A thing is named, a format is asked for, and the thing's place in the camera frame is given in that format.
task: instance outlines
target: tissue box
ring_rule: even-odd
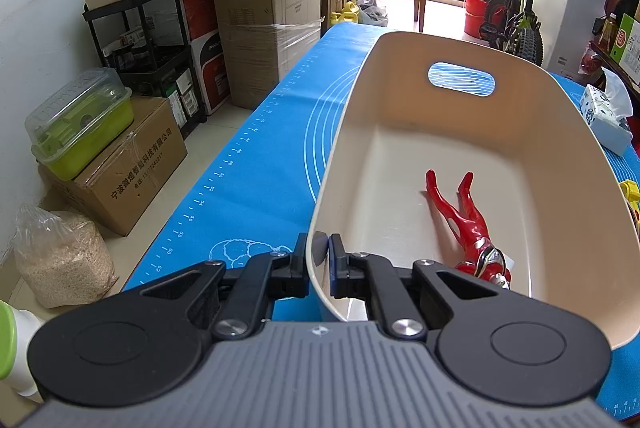
[[[631,131],[626,119],[616,119],[604,92],[588,84],[580,99],[580,111],[598,142],[621,156],[631,143]]]

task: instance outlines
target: refrigerator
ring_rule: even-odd
[[[534,0],[544,46],[542,68],[577,81],[580,60],[605,0]]]

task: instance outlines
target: bicycle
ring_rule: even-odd
[[[544,50],[533,0],[490,0],[479,31],[491,48],[542,65]]]

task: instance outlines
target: bag of rice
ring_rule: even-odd
[[[95,302],[118,279],[87,217],[23,204],[15,223],[15,265],[44,307]]]

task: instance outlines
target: green bottle cap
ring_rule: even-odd
[[[11,307],[0,301],[0,379],[6,378],[15,363],[18,335]]]

